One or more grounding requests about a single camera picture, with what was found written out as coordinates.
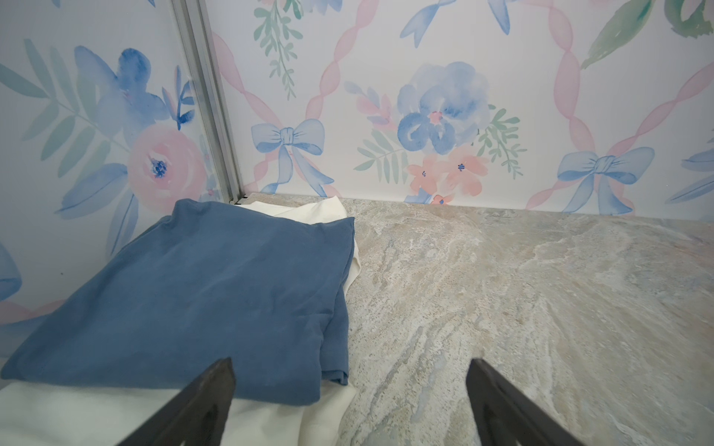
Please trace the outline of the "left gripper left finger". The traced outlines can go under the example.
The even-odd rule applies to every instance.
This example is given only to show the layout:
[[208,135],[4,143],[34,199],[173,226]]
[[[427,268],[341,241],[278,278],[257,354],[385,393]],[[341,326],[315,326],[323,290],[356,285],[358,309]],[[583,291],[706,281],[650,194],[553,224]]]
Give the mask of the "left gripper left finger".
[[232,360],[214,362],[119,445],[219,445],[234,390]]

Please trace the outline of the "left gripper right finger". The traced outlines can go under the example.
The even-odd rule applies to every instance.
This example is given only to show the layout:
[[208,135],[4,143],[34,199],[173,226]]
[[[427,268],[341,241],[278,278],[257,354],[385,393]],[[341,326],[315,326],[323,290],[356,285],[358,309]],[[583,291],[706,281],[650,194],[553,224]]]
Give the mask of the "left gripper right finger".
[[466,388],[483,445],[581,443],[482,358],[470,361]]

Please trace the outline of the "blue t-shirt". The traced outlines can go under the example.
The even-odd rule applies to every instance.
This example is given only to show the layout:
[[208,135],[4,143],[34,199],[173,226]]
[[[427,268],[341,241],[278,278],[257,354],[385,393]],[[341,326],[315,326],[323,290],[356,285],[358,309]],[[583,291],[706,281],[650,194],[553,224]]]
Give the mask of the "blue t-shirt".
[[1,375],[174,388],[221,359],[238,399],[306,406],[346,385],[354,221],[302,223],[182,200],[16,349]]

